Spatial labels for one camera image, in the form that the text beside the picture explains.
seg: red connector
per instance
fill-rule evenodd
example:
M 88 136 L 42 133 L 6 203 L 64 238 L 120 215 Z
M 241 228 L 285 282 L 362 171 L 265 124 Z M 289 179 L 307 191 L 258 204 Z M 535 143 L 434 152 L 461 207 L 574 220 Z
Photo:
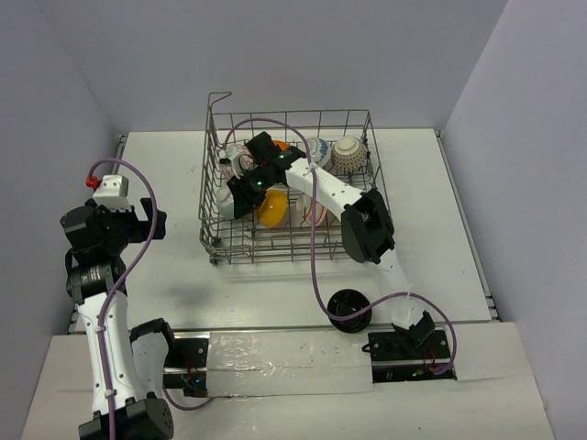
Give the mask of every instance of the red connector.
M 96 189 L 98 185 L 100 185 L 100 181 L 98 181 L 98 178 L 96 176 L 88 176 L 85 178 L 85 186 L 87 186 L 88 188 Z

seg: blue and white cup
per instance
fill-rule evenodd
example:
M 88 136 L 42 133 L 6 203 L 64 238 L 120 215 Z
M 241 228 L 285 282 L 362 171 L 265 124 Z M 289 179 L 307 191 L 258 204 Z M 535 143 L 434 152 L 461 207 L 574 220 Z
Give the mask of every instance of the blue and white cup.
M 330 160 L 332 148 L 324 139 L 321 139 L 320 137 L 309 137 L 306 140 L 308 142 L 308 147 L 310 147 L 312 160 L 318 167 L 324 167 Z M 304 142 L 300 142 L 298 148 L 305 152 Z

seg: yellow bowl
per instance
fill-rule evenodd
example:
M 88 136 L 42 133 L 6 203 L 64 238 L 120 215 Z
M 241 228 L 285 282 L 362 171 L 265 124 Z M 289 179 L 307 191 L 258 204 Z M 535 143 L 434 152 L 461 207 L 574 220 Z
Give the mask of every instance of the yellow bowl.
M 268 190 L 265 200 L 257 209 L 259 221 L 267 227 L 276 227 L 285 217 L 287 195 L 285 192 Z

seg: clear plastic sheet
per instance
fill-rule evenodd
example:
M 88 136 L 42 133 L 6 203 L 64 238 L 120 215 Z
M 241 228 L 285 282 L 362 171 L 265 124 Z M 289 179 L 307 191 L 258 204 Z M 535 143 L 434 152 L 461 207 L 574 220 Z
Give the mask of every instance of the clear plastic sheet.
M 213 333 L 210 396 L 274 396 L 372 391 L 368 338 L 337 331 Z

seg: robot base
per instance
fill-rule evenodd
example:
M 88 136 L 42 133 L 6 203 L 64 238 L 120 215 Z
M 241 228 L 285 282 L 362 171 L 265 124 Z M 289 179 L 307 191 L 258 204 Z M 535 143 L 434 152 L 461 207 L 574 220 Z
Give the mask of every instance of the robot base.
M 163 440 L 173 438 L 173 419 L 164 399 L 148 398 L 130 402 L 115 412 L 116 439 Z M 108 414 L 79 426 L 81 440 L 107 440 Z

